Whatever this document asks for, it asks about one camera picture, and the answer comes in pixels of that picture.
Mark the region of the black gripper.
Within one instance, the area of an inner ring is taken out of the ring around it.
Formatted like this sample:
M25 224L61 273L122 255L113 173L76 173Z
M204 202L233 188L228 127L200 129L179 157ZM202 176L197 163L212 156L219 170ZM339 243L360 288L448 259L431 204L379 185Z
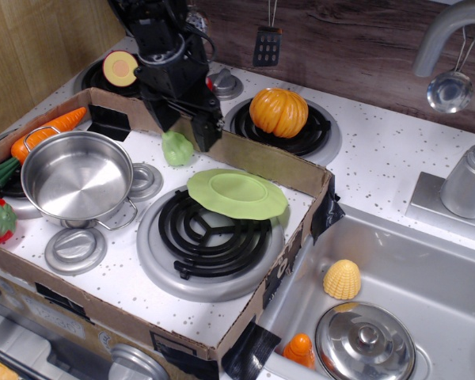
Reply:
M163 64L141 61L135 69L142 101L161 130L167 132L182 114L192 117L202 152L222 138L224 126L219 100L206 86L208 71L206 62L185 56Z

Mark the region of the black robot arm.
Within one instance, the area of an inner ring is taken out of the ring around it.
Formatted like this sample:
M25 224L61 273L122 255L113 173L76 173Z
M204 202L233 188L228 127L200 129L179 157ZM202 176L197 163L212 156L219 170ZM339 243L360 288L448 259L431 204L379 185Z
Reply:
M187 22L186 1L110 1L113 13L135 39L134 75L141 98L163 131L181 116L190 119L203 152L222 137L220 101L207 85L209 37Z

